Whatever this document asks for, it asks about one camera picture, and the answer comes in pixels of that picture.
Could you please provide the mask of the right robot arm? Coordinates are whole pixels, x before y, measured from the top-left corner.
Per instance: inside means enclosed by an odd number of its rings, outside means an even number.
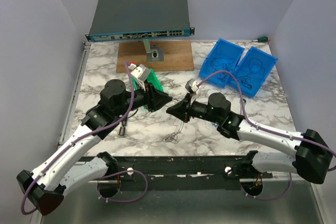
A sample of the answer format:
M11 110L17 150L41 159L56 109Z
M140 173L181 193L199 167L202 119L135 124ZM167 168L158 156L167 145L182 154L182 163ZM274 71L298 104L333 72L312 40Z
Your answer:
M248 120L231 111L231 103L221 93L211 94L206 104L194 101L188 93L166 112L185 123L190 118L216 123L217 130L226 138L275 149L274 153L257 152L252 159L243 162L241 171L246 177L255 177L259 172L288 172L314 184L324 183L332 153L314 130L290 132Z

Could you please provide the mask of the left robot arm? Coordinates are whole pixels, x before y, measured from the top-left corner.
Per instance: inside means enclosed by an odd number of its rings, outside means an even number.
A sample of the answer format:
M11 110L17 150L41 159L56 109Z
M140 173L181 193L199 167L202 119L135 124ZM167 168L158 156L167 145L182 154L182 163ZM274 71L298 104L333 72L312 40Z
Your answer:
M85 165L74 165L112 132L130 111L146 106L150 112L155 112L171 101L171 96L151 83L146 83L144 89L127 91L123 81L108 81L100 92L98 104L87 111L68 141L31 172L23 170L17 175L24 199L46 216L77 187L96 178L112 179L118 172L117 160L106 152Z

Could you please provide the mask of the green plastic bin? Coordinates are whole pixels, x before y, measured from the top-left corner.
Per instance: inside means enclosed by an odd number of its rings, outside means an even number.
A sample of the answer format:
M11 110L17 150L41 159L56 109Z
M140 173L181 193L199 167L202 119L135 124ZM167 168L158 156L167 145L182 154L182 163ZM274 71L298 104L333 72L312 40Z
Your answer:
M143 105L148 111L151 111L151 91L153 89L157 89L163 92L163 88L155 75L154 71L150 69L151 73L148 76L147 80L145 81L146 89L141 89L135 79L132 77L133 87L134 87L134 106L136 105Z

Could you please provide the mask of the wooden base board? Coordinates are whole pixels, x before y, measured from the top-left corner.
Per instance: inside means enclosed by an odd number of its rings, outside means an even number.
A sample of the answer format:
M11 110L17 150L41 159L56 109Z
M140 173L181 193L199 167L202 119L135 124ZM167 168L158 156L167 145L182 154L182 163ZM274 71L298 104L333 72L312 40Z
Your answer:
M155 72L194 70L190 41L152 40L150 45L158 48L156 58L146 53L142 41L119 43L116 72L126 72L125 61L134 62L136 65L143 64Z

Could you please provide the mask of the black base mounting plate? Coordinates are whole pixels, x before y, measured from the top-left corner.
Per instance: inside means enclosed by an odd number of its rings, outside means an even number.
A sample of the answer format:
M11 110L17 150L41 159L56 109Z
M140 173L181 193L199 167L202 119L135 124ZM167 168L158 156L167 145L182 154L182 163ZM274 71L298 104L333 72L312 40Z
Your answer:
M111 178L98 181L103 192L239 190L240 180L254 182L272 178L252 166L256 151L238 156L111 156L101 152L97 157L108 165Z

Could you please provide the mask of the left blue plastic bin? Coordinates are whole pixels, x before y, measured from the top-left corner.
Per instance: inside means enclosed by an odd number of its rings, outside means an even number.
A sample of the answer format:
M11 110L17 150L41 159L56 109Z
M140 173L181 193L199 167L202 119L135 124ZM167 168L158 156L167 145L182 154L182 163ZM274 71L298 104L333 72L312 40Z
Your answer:
M244 50L243 47L220 38L204 60L198 76L205 79L220 70L233 73Z

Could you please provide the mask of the blue plastic bin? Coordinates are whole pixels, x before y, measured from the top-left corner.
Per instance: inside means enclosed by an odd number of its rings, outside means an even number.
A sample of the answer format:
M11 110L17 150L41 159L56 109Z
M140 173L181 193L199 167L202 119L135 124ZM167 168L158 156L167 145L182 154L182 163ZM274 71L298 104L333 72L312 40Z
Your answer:
M198 76L205 79L220 70L233 73L244 50L243 47L220 38L204 60Z
M256 47L251 47L233 72L242 94L253 98L277 61L278 58Z

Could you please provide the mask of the right blue plastic bin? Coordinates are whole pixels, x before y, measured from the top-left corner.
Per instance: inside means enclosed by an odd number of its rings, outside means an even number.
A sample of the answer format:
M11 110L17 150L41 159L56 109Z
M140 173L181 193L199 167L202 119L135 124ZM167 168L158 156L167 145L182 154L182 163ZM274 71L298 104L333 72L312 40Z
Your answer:
M278 58L256 47L251 47L233 72L242 94L253 98L277 61Z

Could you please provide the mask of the grey metal stand bracket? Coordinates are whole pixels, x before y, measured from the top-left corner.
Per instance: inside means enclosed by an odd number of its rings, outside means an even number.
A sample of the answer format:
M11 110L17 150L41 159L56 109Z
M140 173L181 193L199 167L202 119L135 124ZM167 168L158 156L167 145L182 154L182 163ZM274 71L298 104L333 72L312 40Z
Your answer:
M146 51L146 61L147 62L163 62L164 61L164 50L158 48L157 46L151 46L149 39L143 39L145 51Z

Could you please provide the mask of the grey network switch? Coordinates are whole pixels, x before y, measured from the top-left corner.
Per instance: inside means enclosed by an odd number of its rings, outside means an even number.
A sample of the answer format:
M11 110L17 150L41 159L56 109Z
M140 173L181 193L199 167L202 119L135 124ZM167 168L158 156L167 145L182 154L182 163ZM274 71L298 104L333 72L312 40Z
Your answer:
M89 42L189 37L187 0L98 0Z

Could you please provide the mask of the aluminium frame rail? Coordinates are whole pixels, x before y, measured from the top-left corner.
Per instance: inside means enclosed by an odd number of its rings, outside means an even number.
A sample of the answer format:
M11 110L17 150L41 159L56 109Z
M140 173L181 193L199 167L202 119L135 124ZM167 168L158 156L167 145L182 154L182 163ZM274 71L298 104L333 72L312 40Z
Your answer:
M164 158L163 161L151 160L146 161L142 157L138 159L125 159L113 162L108 165L105 176L126 170L129 174L133 170L138 170L152 177L175 176L185 177L211 177L221 175L225 180L238 180L240 182L257 182L267 181L277 178L288 178L290 172L261 172L256 170L251 163L244 162L239 158L222 159L221 157L199 159L183 158L170 160Z

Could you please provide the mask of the green handled screwdriver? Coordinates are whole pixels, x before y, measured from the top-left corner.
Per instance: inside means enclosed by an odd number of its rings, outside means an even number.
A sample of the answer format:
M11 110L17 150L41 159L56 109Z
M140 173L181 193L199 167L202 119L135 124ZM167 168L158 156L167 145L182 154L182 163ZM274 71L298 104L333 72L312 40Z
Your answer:
M258 42L258 43L269 43L270 40L267 36L262 36L257 39L252 40L252 42Z

